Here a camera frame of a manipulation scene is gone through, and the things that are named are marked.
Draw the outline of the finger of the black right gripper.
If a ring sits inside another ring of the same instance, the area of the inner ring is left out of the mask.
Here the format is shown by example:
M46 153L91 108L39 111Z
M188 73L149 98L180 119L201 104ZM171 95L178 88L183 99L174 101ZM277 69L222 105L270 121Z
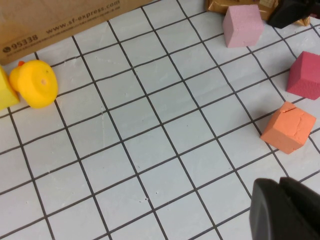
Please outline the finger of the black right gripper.
M308 17L320 18L319 0L279 0L267 24L274 28L285 28Z

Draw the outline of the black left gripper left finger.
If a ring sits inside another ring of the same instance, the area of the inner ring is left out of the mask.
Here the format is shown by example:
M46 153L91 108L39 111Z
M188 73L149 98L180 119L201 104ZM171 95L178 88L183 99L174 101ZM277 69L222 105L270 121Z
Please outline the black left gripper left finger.
M293 205L280 185L271 179L254 181L249 223L254 240L298 239Z

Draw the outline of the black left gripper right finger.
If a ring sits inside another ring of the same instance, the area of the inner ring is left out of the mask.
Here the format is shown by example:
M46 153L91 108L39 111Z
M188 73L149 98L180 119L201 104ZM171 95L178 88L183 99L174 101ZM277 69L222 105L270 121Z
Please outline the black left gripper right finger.
M320 195L301 182L281 177L280 187L284 190L290 202L303 219L304 229L309 234L315 234L315 240L320 239Z

